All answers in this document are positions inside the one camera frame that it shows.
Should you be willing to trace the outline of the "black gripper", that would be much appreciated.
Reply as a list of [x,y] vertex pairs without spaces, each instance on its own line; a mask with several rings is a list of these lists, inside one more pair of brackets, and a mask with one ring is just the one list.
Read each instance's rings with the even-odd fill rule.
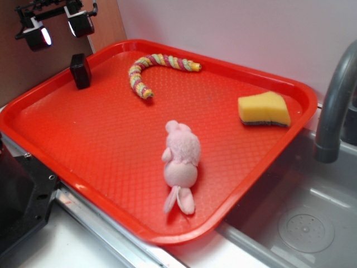
[[31,1],[15,8],[23,29],[15,36],[16,40],[25,39],[28,47],[37,52],[52,46],[52,39],[41,21],[59,15],[66,15],[72,34],[77,37],[95,32],[91,17],[98,14],[98,4],[92,1],[92,9],[84,7],[83,1]]

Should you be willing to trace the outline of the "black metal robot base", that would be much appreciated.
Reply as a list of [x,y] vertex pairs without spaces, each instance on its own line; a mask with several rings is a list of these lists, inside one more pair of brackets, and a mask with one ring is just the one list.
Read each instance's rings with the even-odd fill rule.
[[59,184],[34,156],[13,156],[1,142],[1,257],[43,228]]

